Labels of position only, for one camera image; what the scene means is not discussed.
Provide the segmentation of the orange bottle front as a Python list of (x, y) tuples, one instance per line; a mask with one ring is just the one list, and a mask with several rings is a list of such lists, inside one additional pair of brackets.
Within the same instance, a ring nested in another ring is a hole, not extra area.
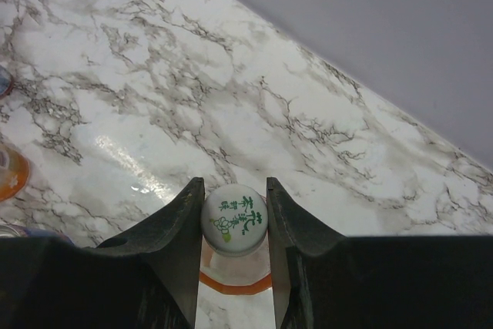
[(244, 257), (202, 245), (196, 328), (274, 328), (268, 242)]

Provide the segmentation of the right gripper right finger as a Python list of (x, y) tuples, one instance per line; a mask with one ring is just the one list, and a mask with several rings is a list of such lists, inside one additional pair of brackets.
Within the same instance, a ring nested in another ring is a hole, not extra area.
[(490, 236), (346, 237), (267, 179), (278, 328), (490, 328)]

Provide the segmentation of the white bottle cap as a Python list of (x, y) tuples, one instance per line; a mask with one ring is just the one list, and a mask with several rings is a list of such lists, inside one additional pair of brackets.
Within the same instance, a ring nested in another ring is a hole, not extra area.
[(254, 189), (227, 184), (215, 189), (201, 210), (201, 228), (210, 247), (225, 257), (243, 257), (264, 241), (268, 229), (266, 201)]

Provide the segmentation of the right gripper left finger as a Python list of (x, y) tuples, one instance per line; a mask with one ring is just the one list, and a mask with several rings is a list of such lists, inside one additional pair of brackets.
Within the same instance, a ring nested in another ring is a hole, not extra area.
[(3, 328), (191, 328), (203, 179), (97, 247), (58, 236), (1, 241)]

